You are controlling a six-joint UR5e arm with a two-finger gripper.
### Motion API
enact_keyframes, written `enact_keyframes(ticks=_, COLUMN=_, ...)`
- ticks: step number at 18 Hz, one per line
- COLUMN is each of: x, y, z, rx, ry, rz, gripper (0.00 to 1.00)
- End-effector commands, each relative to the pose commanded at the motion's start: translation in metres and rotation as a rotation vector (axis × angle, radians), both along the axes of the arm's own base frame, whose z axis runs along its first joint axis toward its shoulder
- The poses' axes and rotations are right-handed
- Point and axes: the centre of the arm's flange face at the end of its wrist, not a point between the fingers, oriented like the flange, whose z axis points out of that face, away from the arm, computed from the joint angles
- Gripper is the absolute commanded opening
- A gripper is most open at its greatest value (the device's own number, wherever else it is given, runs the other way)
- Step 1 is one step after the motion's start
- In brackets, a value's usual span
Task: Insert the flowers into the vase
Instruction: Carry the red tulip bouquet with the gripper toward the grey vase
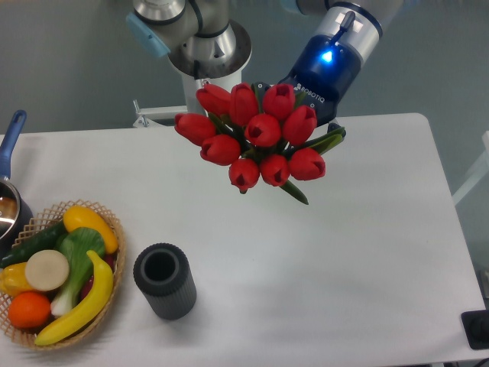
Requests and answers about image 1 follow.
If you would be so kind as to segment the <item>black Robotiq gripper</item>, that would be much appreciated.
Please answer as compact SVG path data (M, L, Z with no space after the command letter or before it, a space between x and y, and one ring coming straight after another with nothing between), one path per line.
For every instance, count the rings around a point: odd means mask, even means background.
M340 129L332 121L337 107L361 69L360 57L342 44L332 44L326 35L312 37L291 71L280 81L306 94L302 104L316 111L318 125L328 123L327 132ZM271 85L255 82L255 92L266 92Z

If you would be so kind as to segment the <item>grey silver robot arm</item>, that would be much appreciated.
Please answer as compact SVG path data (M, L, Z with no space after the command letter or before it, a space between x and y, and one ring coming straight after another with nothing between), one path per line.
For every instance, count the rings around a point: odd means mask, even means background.
M281 80L305 92L319 125L337 107L404 1L284 1L299 15L322 21ZM205 84L231 90L251 58L247 31L230 19L227 1L135 1L131 33L154 57L167 56L180 73L188 112L202 114L196 91Z

